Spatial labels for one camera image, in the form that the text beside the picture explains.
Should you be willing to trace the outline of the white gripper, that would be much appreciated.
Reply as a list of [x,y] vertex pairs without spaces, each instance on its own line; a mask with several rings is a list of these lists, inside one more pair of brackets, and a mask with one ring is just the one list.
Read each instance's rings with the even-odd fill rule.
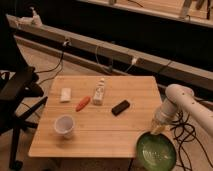
[[162,104],[156,109],[154,114],[154,119],[151,122],[150,133],[152,135],[159,135],[165,130],[165,125],[168,125],[172,122],[175,114],[177,113],[178,107],[165,99]]

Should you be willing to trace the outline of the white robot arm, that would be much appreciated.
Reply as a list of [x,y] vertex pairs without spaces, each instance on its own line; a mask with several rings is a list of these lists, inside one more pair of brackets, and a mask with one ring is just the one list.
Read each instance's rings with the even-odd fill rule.
[[201,105],[194,99],[191,88],[171,84],[165,90],[166,98],[156,109],[150,132],[153,135],[162,133],[169,125],[179,109],[188,112],[197,123],[213,137],[213,111]]

